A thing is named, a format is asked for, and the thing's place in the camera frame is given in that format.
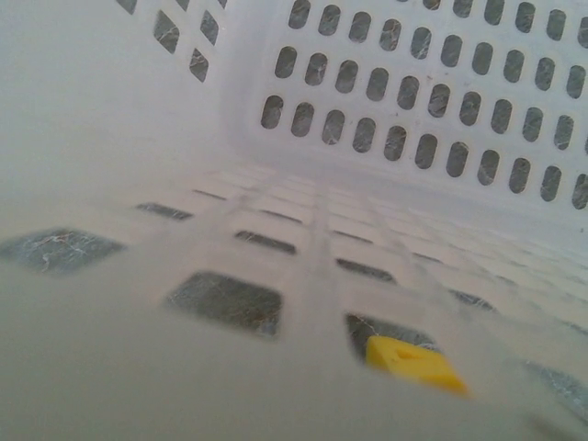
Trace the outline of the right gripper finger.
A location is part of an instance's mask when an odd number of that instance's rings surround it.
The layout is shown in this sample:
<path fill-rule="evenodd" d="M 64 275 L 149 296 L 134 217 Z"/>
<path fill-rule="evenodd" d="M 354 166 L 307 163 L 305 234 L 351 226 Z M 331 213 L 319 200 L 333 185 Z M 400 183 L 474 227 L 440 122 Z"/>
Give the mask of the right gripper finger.
<path fill-rule="evenodd" d="M 441 353 L 387 336 L 370 336 L 366 364 L 428 387 L 468 396 L 469 388 Z"/>

